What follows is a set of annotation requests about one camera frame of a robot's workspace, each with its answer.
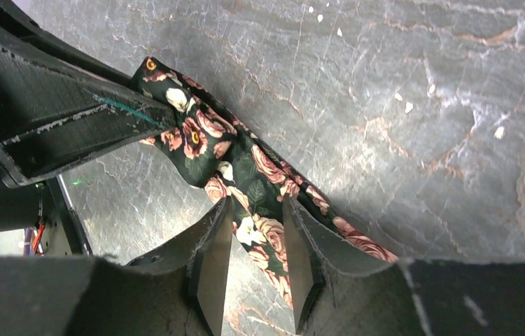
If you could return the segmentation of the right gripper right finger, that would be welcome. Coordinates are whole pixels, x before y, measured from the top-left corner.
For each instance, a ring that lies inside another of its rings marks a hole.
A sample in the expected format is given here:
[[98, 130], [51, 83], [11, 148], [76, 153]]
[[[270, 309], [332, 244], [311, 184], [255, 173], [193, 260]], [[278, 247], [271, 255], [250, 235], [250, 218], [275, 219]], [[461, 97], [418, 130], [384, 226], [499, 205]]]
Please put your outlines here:
[[294, 199], [283, 217], [299, 335], [525, 335], [525, 260], [385, 262]]

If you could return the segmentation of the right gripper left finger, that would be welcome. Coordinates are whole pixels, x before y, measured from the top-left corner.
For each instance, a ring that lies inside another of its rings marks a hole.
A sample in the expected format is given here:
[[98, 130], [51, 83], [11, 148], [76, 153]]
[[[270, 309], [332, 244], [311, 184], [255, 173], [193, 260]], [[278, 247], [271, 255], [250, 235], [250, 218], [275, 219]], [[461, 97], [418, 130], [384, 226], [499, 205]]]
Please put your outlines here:
[[126, 265], [0, 257], [0, 335], [219, 335], [231, 243], [225, 197]]

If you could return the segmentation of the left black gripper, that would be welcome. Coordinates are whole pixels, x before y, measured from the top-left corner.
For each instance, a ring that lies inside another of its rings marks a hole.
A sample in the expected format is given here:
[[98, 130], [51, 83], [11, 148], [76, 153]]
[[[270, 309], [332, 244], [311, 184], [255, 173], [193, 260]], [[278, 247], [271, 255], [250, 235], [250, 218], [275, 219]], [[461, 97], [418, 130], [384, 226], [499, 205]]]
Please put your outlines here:
[[64, 179], [52, 177], [174, 124], [131, 80], [100, 78], [0, 27], [0, 232], [19, 232], [24, 256], [92, 255]]

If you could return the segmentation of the black pink rose tie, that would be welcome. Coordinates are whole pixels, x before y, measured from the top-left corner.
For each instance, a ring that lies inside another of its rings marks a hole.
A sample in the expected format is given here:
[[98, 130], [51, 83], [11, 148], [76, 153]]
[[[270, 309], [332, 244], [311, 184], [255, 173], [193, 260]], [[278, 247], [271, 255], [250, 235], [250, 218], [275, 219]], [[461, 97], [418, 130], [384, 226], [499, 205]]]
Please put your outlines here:
[[175, 124], [144, 140], [162, 151], [187, 184], [212, 202], [230, 198], [232, 231], [252, 261], [291, 304], [283, 202], [297, 200], [322, 225], [373, 258], [396, 255], [358, 231], [323, 194], [193, 79], [147, 57], [134, 88], [167, 104]]

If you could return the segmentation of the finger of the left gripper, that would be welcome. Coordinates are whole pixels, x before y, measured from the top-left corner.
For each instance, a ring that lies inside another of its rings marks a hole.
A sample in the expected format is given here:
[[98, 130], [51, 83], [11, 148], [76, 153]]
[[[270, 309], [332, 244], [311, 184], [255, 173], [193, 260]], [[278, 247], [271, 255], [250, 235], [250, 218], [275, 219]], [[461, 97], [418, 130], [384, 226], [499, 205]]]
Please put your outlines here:
[[113, 83], [123, 86], [130, 84], [130, 77], [127, 74], [81, 52], [42, 29], [13, 1], [0, 0], [0, 27], [21, 41], [63, 62]]

